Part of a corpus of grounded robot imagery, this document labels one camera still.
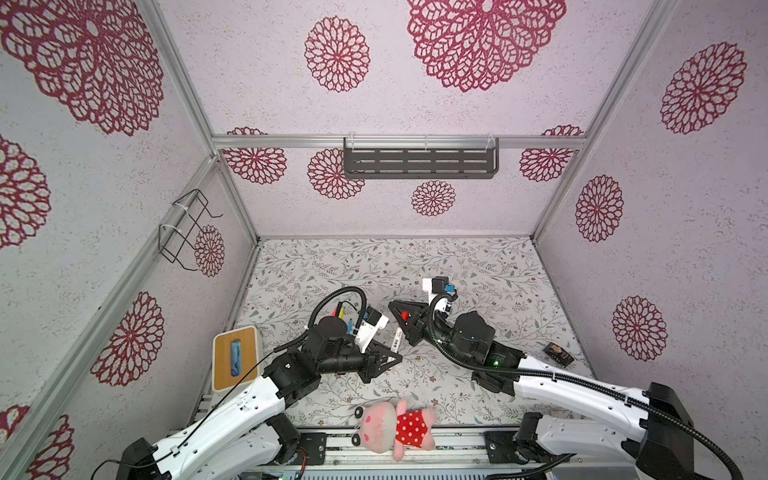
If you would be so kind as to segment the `white red-tip marker pen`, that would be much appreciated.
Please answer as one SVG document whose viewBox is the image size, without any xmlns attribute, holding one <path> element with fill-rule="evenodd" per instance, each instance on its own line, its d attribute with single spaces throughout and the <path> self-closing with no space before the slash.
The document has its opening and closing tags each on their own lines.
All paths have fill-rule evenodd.
<svg viewBox="0 0 768 480">
<path fill-rule="evenodd" d="M 400 349 L 400 346 L 401 346 L 401 343 L 402 343 L 402 339 L 403 339 L 403 331 L 402 331 L 402 329 L 400 327 L 398 327 L 397 331 L 396 331 L 396 333 L 394 335 L 394 338 L 393 338 L 393 341 L 392 341 L 392 344 L 391 344 L 391 348 L 390 348 L 390 350 L 392 352 L 394 352 L 394 353 L 398 353 L 399 352 L 399 349 Z"/>
</svg>

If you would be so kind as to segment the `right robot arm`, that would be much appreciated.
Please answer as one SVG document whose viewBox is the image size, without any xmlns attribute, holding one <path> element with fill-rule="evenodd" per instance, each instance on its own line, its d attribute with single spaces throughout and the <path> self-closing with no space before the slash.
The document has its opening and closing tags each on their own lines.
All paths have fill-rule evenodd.
<svg viewBox="0 0 768 480">
<path fill-rule="evenodd" d="M 725 467 L 730 478 L 743 474 L 714 441 L 694 428 L 673 389 L 658 383 L 647 389 L 598 382 L 505 346 L 475 312 L 446 319 L 453 301 L 438 294 L 429 303 L 392 301 L 388 308 L 412 346 L 425 341 L 492 393 L 540 399 L 585 416 L 573 427 L 557 427 L 543 415 L 525 416 L 516 437 L 520 455 L 543 471 L 579 454 L 616 456 L 634 464 L 642 479 L 698 479 L 694 446 L 700 444 Z"/>
</svg>

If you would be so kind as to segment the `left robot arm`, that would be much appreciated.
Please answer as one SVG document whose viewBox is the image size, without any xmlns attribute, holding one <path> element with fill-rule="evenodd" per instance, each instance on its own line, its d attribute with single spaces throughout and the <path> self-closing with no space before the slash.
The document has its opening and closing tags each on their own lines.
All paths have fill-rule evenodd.
<svg viewBox="0 0 768 480">
<path fill-rule="evenodd" d="M 365 314 L 350 329 L 337 316 L 322 318 L 202 420 L 155 443 L 141 438 L 129 445 L 116 462 L 117 478 L 228 479 L 250 466 L 289 462 L 300 434 L 285 412 L 316 390 L 323 375 L 356 373 L 368 383 L 401 362 L 375 339 L 388 321 Z"/>
</svg>

